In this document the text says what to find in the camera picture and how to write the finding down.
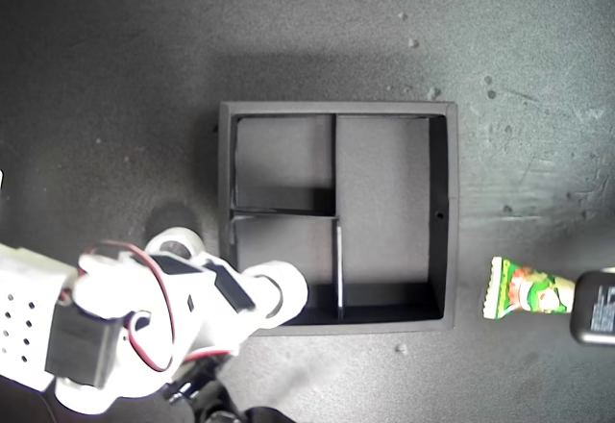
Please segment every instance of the dark gray surface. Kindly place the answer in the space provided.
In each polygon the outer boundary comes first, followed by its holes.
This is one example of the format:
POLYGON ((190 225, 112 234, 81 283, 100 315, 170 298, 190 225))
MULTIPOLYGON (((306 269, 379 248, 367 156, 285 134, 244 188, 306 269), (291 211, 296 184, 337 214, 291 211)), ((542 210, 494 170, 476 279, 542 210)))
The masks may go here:
POLYGON ((337 172, 346 282, 425 282, 430 250, 429 121, 339 117, 337 172))
MULTIPOLYGON (((438 87, 459 105, 455 329, 253 338, 225 373, 234 397, 302 422, 612 420, 613 350, 576 345, 565 316, 487 322, 480 298, 493 254, 571 278, 615 261, 594 249, 606 232, 583 243, 613 218, 614 4, 0 0, 0 241, 75 261, 99 237, 142 243, 153 209, 185 203, 215 247, 220 101, 438 87)), ((34 412, 1 394, 3 421, 34 412)), ((169 421, 157 410, 100 421, 169 421)))
POLYGON ((236 206, 335 214, 332 117, 246 118, 237 124, 236 206))

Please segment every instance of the black device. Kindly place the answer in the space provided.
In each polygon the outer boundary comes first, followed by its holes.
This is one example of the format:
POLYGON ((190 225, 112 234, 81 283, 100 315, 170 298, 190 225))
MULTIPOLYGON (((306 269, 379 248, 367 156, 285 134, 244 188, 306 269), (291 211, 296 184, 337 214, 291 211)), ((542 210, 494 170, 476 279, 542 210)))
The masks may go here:
POLYGON ((570 332, 583 344, 615 346, 615 272, 594 271, 580 276, 570 332))

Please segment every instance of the gray floor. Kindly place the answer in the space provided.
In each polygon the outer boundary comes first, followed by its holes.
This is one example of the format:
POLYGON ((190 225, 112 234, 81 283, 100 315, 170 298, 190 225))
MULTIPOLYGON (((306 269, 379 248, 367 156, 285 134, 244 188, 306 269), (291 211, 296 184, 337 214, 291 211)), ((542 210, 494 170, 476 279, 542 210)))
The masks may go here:
MULTIPOLYGON (((455 329, 256 337, 226 383, 242 407, 300 422, 610 421, 615 351, 576 345, 565 316, 488 322, 480 298, 494 254, 570 278, 615 261, 588 238, 614 214, 614 7, 0 0, 0 241, 74 262, 100 237, 142 243, 152 211, 179 203, 215 248, 220 101, 425 100, 436 87, 459 105, 455 329)), ((2 384, 0 397, 3 421, 44 421, 31 394, 2 384)), ((186 421, 157 402, 97 421, 186 421)))

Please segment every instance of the black cable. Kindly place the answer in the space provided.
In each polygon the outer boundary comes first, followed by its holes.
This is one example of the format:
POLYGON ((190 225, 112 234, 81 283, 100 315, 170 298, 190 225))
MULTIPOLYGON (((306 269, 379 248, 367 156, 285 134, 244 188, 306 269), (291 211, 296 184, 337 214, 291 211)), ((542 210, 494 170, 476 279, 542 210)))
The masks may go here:
POLYGON ((51 406, 47 402, 47 399, 45 399, 45 396, 43 396, 39 392, 37 392, 37 396, 40 398, 40 400, 42 400, 42 403, 45 405, 45 408, 47 409, 47 412, 49 413, 49 417, 51 418, 51 421, 53 423, 58 423, 58 420, 56 419, 56 415, 54 414, 54 411, 51 410, 51 406))

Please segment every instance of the green snack wrapper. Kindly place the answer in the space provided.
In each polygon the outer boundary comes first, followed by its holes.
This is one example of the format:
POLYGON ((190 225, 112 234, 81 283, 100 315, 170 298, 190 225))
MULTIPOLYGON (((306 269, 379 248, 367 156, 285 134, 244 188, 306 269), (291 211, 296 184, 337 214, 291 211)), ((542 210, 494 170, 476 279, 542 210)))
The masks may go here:
POLYGON ((547 314, 570 312, 574 298, 573 282, 495 257, 491 261, 491 279, 482 315, 500 319, 518 310, 547 314))

